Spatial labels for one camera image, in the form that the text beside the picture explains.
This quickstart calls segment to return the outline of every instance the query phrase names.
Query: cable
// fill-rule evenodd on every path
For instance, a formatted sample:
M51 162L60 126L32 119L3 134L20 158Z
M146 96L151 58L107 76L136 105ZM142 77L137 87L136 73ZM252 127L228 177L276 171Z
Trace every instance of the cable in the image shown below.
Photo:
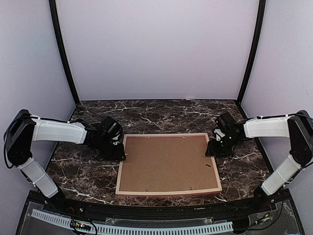
M292 114L292 115L295 115L295 116L300 116L300 117L305 117L305 118L310 119L310 120L312 120L312 121L313 121L313 118L312 118L312 117L310 117L310 116L306 116L306 115L303 115L303 114Z
M278 216L277 216L277 218L270 224L270 225L268 225L268 226L266 226L266 227L264 227L264 228L261 228L261 229L251 229L251 227L253 227L253 226L255 226L255 225L257 225L258 223L256 223L256 222L258 222L258 220L257 221L255 221L252 225L250 225L250 226L248 226L248 227L246 227L246 228L234 228L234 231L242 231L242 230L247 230L247 231L257 231L257 230L264 230L264 229L268 229L269 227L271 227L273 224L275 224L277 221L278 221L278 219L280 218L280 216L281 216L281 214L282 214L282 212L283 212L283 207L284 207L284 186L282 187L282 199L281 199L281 201L282 201L282 206L281 206L281 208L280 208L280 212L279 212L279 214L278 214Z
M94 227L95 235L98 235L98 229L97 229L97 227L96 227L95 224L94 224L92 221L90 221L89 219L83 218L83 217L78 216L78 215L75 215L75 214L69 214L69 213L60 211L60 210L56 209L56 208L52 205L52 203L50 203L48 200L45 200L45 202L47 202L47 203L48 203L53 209L55 209L58 213L63 214L63 215L67 215L67 216L69 216L71 219L73 219L73 217L76 217L76 218L82 219L82 220L84 220L84 221L87 221L88 223L90 223L90 224Z

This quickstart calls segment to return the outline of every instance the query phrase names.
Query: white cable tray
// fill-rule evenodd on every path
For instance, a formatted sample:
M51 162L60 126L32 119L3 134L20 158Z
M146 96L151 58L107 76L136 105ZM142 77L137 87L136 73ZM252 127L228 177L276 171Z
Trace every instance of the white cable tray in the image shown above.
M65 228L71 229L69 216L54 215L49 212L33 210L32 217L45 221L47 223ZM118 227L98 224L94 222L98 229L99 235L210 235L220 234L233 231L233 223L225 222L220 224L196 226L196 227L185 227L185 228L129 228L129 227ZM90 224L91 230L89 234L95 234L94 227Z

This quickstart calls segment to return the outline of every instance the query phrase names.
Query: marble surface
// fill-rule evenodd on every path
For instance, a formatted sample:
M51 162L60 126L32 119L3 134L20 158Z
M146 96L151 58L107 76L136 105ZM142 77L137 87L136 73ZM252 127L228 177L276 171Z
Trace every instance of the marble surface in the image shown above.
M237 106L228 100L127 100L86 101L72 119L100 122L115 118L124 134L202 133L216 127L214 119L230 112L241 120ZM116 196L119 162L94 160L87 146L59 143L47 168L67 198L126 206L191 206L234 201L253 196L253 190L269 176L266 163L254 141L235 150L232 159L216 159L223 191L214 195L173 197Z

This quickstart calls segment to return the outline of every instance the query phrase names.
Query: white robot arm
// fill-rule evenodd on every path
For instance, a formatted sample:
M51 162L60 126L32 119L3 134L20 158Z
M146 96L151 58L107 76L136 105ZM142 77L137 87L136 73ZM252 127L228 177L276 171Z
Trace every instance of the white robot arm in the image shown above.
M296 114L257 117L236 122L230 113L220 115L216 121L216 139L208 143L207 156L232 157L233 150L243 141L255 137L285 137L291 141L291 150L275 171L255 190L270 196L284 184L290 183L300 170L305 168L313 156L313 121L306 111Z
M52 198L60 189L32 156L32 141L85 144L100 151L103 160L123 161L126 159L124 146L117 143L122 134L122 127L111 117L91 125L83 120L69 122L41 118L32 116L28 110L21 110L4 134L4 159L8 168L19 168L45 197Z

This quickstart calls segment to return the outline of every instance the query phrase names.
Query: light purple wall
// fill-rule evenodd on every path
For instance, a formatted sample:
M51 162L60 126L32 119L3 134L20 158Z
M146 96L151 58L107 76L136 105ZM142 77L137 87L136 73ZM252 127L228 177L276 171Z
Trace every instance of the light purple wall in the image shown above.
M57 49L49 2L1 1L0 35L0 138L23 108L42 117L68 119L75 105ZM43 166L54 146L49 142L33 145L32 152ZM13 235L33 187L19 170L5 167L2 154L0 187L0 233Z
M258 0L62 0L81 100L236 99Z
M313 1L267 1L243 108L248 117L301 109L313 116ZM288 139L266 138L262 143L274 168L290 151ZM313 167L289 186L307 234L313 234L312 175Z

